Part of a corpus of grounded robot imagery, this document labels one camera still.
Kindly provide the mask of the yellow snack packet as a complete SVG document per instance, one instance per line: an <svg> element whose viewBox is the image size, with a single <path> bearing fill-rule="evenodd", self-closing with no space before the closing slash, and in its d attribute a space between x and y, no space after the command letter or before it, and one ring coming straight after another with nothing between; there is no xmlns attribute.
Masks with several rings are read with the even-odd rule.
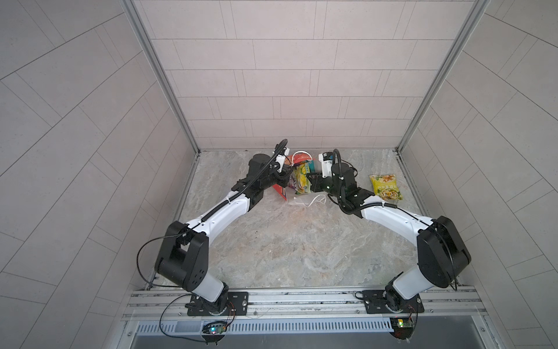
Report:
<svg viewBox="0 0 558 349"><path fill-rule="evenodd" d="M369 176L373 192L385 201L399 201L403 195L398 187L395 174L372 174Z"/></svg>

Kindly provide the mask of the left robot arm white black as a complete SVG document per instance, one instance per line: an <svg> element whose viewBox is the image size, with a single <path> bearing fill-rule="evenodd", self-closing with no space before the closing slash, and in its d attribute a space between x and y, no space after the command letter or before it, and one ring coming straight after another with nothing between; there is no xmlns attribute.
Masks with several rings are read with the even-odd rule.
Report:
<svg viewBox="0 0 558 349"><path fill-rule="evenodd" d="M228 285L209 274L209 247L228 225L254 208L266 189L288 185L292 167L285 164L286 151L254 155L247 175L221 202L198 218L175 221L167 228L155 272L198 296L211 314L221 314L228 306Z"/></svg>

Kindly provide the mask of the red paper gift bag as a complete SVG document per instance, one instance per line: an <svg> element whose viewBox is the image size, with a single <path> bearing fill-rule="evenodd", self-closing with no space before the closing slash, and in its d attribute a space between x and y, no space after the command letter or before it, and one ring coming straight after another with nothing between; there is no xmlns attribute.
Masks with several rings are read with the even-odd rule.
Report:
<svg viewBox="0 0 558 349"><path fill-rule="evenodd" d="M286 164L293 168L286 187L275 184L272 188L289 205L308 208L325 204L327 195L321 189L323 173L318 160L306 151L297 151L286 157Z"/></svg>

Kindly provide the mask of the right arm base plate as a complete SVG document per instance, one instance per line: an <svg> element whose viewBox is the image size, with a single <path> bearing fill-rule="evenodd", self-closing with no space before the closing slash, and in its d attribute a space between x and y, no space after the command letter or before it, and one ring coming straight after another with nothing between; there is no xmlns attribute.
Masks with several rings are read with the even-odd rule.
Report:
<svg viewBox="0 0 558 349"><path fill-rule="evenodd" d="M406 300L397 292L385 289L367 289L360 292L360 299L364 302L367 314L422 314L424 306L419 295Z"/></svg>

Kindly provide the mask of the green snack packet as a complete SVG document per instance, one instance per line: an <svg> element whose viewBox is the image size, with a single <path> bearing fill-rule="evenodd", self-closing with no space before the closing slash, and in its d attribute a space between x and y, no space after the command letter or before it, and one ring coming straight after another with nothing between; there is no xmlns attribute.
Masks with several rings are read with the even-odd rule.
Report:
<svg viewBox="0 0 558 349"><path fill-rule="evenodd" d="M307 174L311 172L308 161L302 161L294 167L294 188L297 194L311 192L311 183Z"/></svg>

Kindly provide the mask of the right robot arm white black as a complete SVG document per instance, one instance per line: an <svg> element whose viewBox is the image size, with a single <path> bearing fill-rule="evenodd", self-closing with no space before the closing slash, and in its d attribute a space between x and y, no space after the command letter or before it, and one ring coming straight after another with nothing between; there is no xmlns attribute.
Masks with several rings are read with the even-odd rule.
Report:
<svg viewBox="0 0 558 349"><path fill-rule="evenodd" d="M342 164L329 177L313 172L307 179L312 190L326 192L344 214L383 225L416 248L417 264L385 286L383 299L389 311L406 311L410 300L433 286L449 287L471 263L471 254L451 219L416 215L385 202L357 185L352 167Z"/></svg>

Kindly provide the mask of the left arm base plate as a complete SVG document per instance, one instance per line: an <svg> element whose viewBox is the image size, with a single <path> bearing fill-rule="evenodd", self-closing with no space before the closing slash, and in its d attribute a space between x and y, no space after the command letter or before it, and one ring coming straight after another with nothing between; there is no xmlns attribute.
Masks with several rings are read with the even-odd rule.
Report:
<svg viewBox="0 0 558 349"><path fill-rule="evenodd" d="M225 292L215 302L192 295L185 304L188 316L245 316L248 306L248 292Z"/></svg>

